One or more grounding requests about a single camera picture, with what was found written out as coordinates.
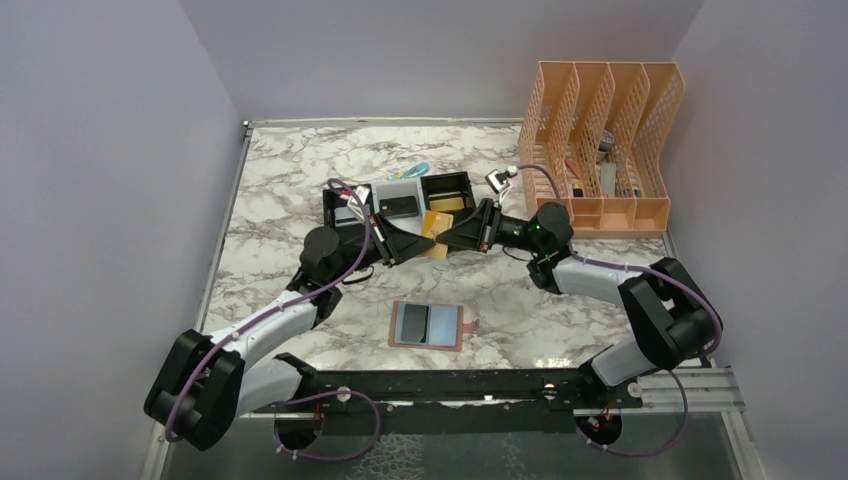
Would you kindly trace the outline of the yellow card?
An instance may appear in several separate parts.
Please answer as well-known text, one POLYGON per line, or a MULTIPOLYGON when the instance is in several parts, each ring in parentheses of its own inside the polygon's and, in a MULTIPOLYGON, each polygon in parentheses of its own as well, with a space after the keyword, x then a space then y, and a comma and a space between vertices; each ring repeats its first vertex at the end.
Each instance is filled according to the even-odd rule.
MULTIPOLYGON (((421 235, 432 240, 453 226, 454 215, 446 212, 427 210, 421 227, 421 235)), ((444 260, 448 255, 448 246, 436 242, 435 245, 422 253, 423 257, 444 260)))

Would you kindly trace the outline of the dark card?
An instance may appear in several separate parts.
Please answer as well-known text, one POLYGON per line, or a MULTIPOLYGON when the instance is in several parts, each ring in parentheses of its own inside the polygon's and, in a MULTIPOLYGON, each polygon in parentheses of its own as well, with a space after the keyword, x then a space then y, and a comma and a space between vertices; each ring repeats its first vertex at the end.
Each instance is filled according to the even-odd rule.
POLYGON ((427 341, 430 308, 423 304, 404 303, 396 327, 397 341, 423 345, 427 341))

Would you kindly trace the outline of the brown leather card holder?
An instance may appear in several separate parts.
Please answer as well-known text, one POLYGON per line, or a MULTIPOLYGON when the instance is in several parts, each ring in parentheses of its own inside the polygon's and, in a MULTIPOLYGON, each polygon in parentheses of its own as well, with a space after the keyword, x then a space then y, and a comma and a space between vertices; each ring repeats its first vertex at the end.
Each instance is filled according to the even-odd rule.
POLYGON ((481 326, 479 318, 465 318, 460 305, 395 301, 392 308, 388 345, 459 352, 463 338, 481 326))

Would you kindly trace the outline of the white tray bin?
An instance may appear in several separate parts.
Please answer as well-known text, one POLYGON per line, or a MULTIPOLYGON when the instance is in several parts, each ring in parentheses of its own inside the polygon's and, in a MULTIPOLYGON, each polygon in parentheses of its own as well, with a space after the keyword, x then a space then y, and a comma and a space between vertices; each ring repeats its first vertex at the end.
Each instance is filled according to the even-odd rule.
POLYGON ((394 226, 419 233, 424 217, 424 196, 418 178, 372 184, 375 209, 394 226))

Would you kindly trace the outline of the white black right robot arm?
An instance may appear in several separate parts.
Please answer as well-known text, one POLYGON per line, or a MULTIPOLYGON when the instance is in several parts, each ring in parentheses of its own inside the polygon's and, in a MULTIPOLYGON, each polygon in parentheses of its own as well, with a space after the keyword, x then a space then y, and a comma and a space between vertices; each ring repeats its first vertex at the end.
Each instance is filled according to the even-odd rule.
POLYGON ((437 242, 461 250, 486 252, 493 245, 523 250, 533 284, 552 294, 578 295, 624 309, 631 338, 585 362, 577 380, 579 398, 600 407, 617 386, 719 346, 723 324, 686 268, 664 257, 648 266, 590 259, 572 247, 574 230, 566 207, 548 202, 528 220, 502 213, 492 200, 481 203, 437 242))

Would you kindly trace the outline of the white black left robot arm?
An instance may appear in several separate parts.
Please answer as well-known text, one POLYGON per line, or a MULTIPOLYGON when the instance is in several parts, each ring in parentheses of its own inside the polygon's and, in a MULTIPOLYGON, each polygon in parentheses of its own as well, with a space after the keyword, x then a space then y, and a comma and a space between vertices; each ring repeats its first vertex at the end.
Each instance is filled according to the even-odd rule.
POLYGON ((399 229, 383 215, 368 217, 363 235, 346 243, 329 226, 311 230, 300 266, 286 289, 244 320, 208 335, 194 329, 174 341, 143 405, 168 442, 203 451, 234 419, 258 407, 256 394, 277 382, 280 369, 244 379, 263 357, 326 320, 341 301, 339 284, 376 262, 399 265, 435 246, 431 238, 399 229))

